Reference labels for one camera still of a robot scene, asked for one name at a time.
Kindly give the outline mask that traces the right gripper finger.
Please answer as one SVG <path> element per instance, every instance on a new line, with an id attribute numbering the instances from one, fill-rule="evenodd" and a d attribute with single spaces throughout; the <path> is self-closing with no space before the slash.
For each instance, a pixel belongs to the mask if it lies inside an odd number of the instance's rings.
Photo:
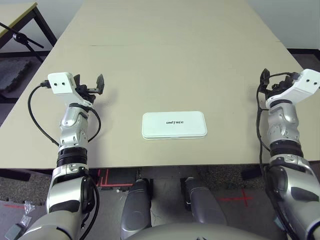
<path id="1" fill-rule="evenodd" d="M 265 68 L 260 75 L 260 85 L 268 86 L 270 83 L 270 71 Z"/>

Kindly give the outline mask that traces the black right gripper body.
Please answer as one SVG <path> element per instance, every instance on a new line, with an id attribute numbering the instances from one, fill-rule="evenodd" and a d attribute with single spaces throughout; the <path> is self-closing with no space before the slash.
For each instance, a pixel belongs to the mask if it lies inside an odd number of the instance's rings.
<path id="1" fill-rule="evenodd" d="M 269 91 L 270 95 L 279 95 L 288 90 L 293 85 L 293 79 L 290 76 L 286 76 L 284 80 L 279 83 L 275 83 L 271 86 Z"/>

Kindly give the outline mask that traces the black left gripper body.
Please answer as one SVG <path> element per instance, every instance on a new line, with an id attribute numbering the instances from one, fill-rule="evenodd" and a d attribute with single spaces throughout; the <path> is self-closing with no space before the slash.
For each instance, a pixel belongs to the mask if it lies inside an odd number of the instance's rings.
<path id="1" fill-rule="evenodd" d="M 93 103 L 96 99 L 95 94 L 98 93 L 97 88 L 87 88 L 85 84 L 79 85 L 75 88 L 75 91 L 86 101 Z"/>

